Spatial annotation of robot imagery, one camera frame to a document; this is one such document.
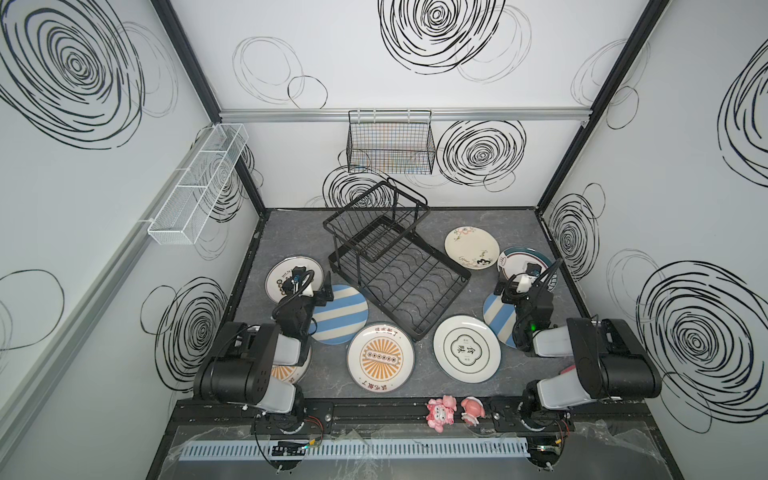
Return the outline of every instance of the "ceramic plate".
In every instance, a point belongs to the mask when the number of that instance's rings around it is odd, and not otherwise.
[[[334,285],[333,301],[315,307],[313,318],[317,329],[310,327],[312,338],[328,345],[347,343],[368,321],[368,302],[354,287]]]
[[[266,289],[266,295],[274,303],[278,303],[280,299],[285,296],[285,293],[280,286],[290,278],[293,268],[297,266],[305,266],[307,270],[315,270],[315,278],[312,280],[312,290],[317,291],[323,286],[323,268],[317,263],[317,260],[313,260],[309,257],[288,257],[273,266],[272,270],[266,275],[264,288]]]
[[[435,331],[433,346],[442,369],[462,382],[484,382],[502,361],[502,349],[491,329],[469,315],[445,319]]]
[[[496,263],[498,242],[485,230],[459,227],[445,238],[445,252],[467,268],[482,270]]]
[[[346,365],[358,385],[370,392],[391,392],[413,371],[411,339],[391,323],[360,330],[346,352]]]
[[[498,269],[504,272],[504,277],[509,278],[518,273],[525,273],[529,263],[536,263],[541,267],[539,274],[552,265],[552,262],[541,252],[532,248],[509,247],[498,256]],[[555,273],[550,277],[547,284],[547,290],[550,292],[558,284],[558,275]]]
[[[272,365],[272,376],[278,380],[283,380],[288,383],[296,383],[301,380],[301,377],[306,373],[306,369],[310,367],[312,361],[312,346],[310,346],[310,352],[306,356],[306,361],[302,366],[286,366],[286,365]]]
[[[517,348],[512,340],[512,327],[515,326],[515,321],[518,318],[514,305],[502,303],[502,298],[499,295],[491,293],[483,303],[482,317],[485,324],[491,327],[491,331],[496,335],[499,342]]]

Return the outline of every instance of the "pink toy figure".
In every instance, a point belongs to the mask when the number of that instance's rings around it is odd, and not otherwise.
[[[482,402],[473,396],[468,396],[462,400],[462,408],[464,409],[464,412],[462,412],[462,420],[464,420],[467,425],[477,426],[480,424],[478,418],[485,418],[485,410],[482,408]]]
[[[427,403],[429,415],[427,425],[442,433],[442,426],[446,423],[453,425],[453,413],[456,411],[456,399],[450,395],[444,395],[441,399],[430,399]]]

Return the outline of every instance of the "aluminum rail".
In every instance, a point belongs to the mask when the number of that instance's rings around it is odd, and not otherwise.
[[[261,122],[343,121],[356,118],[361,111],[369,117],[376,113],[377,121],[415,120],[423,111],[432,112],[432,121],[530,121],[577,120],[589,121],[592,110],[587,107],[547,108],[262,108],[222,110],[225,123],[249,124]]]
[[[160,210],[176,183],[203,147],[201,135],[184,155],[179,167],[166,181],[141,218],[152,218]],[[109,307],[121,285],[139,261],[152,237],[147,235],[146,220],[139,220],[128,233],[86,294],[51,336],[35,365],[0,409],[0,470],[5,466],[48,397],[58,385],[85,341]]]

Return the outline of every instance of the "plate with floral design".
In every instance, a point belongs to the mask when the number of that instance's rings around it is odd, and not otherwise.
[[[477,227],[459,227],[445,238],[445,252],[456,262],[473,270],[496,264],[498,242],[488,232]]]

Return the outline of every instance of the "plate with chinese text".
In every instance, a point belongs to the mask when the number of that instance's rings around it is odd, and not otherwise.
[[[449,317],[435,331],[435,357],[445,373],[467,383],[491,378],[502,361],[496,335],[469,315]]]
[[[297,266],[305,266],[307,270],[314,270],[315,277],[312,279],[312,290],[317,291],[323,286],[323,268],[317,263],[317,260],[309,257],[288,257],[272,267],[272,270],[266,275],[264,288],[266,295],[274,303],[279,303],[286,295],[283,292],[283,283],[290,280],[293,269]]]
[[[346,352],[349,374],[370,392],[391,392],[411,376],[411,339],[391,323],[373,323],[360,330]]]

